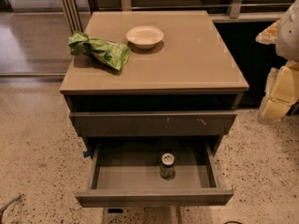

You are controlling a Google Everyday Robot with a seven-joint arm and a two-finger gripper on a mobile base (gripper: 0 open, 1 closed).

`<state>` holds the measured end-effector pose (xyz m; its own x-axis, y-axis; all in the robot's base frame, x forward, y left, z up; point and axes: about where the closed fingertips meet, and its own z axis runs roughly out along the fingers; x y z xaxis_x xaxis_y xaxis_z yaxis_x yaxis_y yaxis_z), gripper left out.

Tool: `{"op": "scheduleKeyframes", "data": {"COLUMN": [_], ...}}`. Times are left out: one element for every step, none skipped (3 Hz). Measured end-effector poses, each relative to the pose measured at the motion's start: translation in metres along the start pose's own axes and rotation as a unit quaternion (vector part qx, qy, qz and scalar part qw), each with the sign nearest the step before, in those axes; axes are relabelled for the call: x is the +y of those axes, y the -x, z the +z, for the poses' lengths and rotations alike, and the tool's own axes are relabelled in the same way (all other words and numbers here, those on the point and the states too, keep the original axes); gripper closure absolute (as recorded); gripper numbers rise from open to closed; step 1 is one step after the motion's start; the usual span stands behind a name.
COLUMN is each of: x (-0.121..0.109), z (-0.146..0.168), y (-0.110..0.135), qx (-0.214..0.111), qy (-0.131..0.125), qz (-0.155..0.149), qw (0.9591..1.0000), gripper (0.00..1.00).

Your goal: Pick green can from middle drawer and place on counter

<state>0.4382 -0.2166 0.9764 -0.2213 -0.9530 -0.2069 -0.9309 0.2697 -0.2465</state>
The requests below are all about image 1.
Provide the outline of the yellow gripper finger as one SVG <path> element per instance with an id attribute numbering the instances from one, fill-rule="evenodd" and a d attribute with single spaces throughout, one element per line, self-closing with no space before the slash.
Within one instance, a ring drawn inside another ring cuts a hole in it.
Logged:
<path id="1" fill-rule="evenodd" d="M 273 22 L 262 32 L 258 33 L 258 35 L 255 38 L 255 41 L 264 45 L 275 44 L 277 42 L 278 25 L 279 21 Z"/>
<path id="2" fill-rule="evenodd" d="M 299 62 L 287 61 L 279 69 L 271 68 L 261 102 L 261 116 L 281 120 L 298 100 Z"/>

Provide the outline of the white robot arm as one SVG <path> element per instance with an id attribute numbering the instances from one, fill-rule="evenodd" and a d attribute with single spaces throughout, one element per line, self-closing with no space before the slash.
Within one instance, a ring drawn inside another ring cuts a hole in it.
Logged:
<path id="1" fill-rule="evenodd" d="M 281 121 L 299 100 L 299 0 L 283 16 L 260 32 L 258 43 L 274 44 L 276 54 L 287 62 L 272 68 L 267 76 L 265 96 L 261 101 L 258 121 L 273 125 Z"/>

